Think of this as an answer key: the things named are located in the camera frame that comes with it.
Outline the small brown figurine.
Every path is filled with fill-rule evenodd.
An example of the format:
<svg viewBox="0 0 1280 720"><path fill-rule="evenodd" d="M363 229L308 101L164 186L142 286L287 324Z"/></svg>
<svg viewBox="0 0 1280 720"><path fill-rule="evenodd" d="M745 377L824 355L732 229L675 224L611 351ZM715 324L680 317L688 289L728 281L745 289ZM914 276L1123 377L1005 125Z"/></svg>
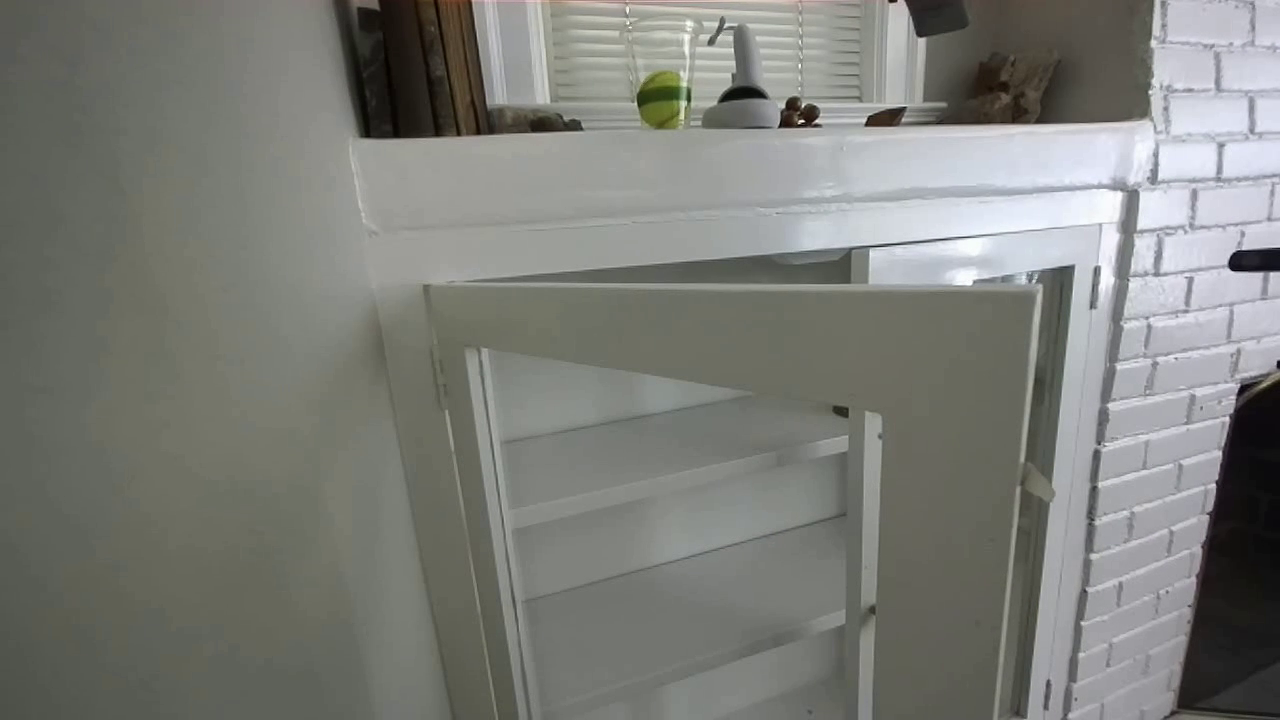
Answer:
<svg viewBox="0 0 1280 720"><path fill-rule="evenodd" d="M788 96L779 108L779 127L821 127L821 108Z"/></svg>

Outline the white cabinet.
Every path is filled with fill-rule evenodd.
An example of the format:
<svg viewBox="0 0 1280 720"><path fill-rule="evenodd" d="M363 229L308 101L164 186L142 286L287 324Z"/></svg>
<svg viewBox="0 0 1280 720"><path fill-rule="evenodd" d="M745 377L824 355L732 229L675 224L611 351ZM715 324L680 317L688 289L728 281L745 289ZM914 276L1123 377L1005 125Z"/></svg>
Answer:
<svg viewBox="0 0 1280 720"><path fill-rule="evenodd" d="M454 720L1063 720L1150 133L351 154Z"/></svg>

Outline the green ball in glass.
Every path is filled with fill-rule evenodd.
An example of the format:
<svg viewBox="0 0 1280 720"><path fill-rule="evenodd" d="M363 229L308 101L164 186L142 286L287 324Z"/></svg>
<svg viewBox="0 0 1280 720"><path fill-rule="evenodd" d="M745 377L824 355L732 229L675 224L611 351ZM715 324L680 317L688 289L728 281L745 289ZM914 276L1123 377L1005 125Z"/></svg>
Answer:
<svg viewBox="0 0 1280 720"><path fill-rule="evenodd" d="M692 37L683 17L631 17L624 43L631 62L631 101L643 127L683 127L692 108Z"/></svg>

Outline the black remote control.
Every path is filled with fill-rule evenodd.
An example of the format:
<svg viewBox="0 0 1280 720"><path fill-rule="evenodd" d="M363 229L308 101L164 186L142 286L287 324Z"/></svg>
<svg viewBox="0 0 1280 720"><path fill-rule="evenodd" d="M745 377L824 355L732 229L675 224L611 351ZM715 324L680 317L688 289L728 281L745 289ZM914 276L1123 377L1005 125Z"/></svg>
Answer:
<svg viewBox="0 0 1280 720"><path fill-rule="evenodd" d="M949 37L967 27L962 0L905 0L914 37Z"/></svg>

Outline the white window blinds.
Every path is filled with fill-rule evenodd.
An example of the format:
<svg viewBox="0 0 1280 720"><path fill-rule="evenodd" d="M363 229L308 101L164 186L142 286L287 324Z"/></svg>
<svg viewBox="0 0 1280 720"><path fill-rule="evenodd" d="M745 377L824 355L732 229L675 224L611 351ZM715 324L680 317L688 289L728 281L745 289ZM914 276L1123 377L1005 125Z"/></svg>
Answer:
<svg viewBox="0 0 1280 720"><path fill-rule="evenodd" d="M734 23L767 96L864 96L868 0L544 0L552 96L627 106L646 74L692 67L692 101L711 106L734 67Z"/></svg>

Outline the white open cabinet door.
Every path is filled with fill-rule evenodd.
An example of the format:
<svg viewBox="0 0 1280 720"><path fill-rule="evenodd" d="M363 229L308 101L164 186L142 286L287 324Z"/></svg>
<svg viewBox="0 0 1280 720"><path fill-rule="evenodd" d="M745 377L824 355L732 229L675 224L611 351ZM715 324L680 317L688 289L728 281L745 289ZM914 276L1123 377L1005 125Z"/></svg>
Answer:
<svg viewBox="0 0 1280 720"><path fill-rule="evenodd" d="M1005 720L1030 289L429 314L497 720Z"/></svg>

